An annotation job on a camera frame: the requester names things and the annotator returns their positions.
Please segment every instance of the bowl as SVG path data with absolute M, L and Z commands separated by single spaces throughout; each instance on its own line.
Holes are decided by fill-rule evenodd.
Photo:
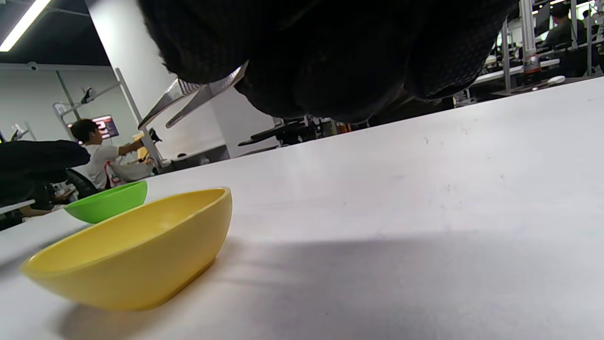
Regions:
M 214 263 L 232 210 L 228 188 L 164 198 L 55 243 L 21 271 L 75 302 L 108 310 L 152 309 Z
M 118 186 L 75 201 L 65 207 L 71 216 L 88 223 L 99 223 L 140 206 L 147 198 L 147 182 Z

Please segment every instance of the office chair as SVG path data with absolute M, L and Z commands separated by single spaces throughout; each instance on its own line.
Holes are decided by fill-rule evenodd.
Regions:
M 78 199 L 83 199 L 98 193 L 98 189 L 88 178 L 73 169 L 67 169 L 67 183 L 73 184 L 78 192 Z

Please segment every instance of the computer monitor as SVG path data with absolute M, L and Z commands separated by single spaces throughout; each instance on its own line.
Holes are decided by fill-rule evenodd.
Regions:
M 103 139 L 109 139 L 120 135 L 120 133 L 117 131 L 117 126 L 115 126 L 115 122 L 111 115 L 92 118 L 91 121 L 97 124 L 98 130 L 103 135 Z

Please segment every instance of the white shirt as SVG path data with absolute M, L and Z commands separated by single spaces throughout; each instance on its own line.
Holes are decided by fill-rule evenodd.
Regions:
M 85 145 L 90 154 L 90 161 L 85 166 L 86 173 L 97 189 L 104 189 L 107 184 L 105 164 L 114 162 L 120 155 L 120 149 L 113 145 Z

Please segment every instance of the computer mouse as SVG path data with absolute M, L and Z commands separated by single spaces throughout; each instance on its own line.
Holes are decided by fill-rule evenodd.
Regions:
M 547 81 L 547 85 L 557 85 L 562 84 L 566 80 L 565 76 L 556 76 Z

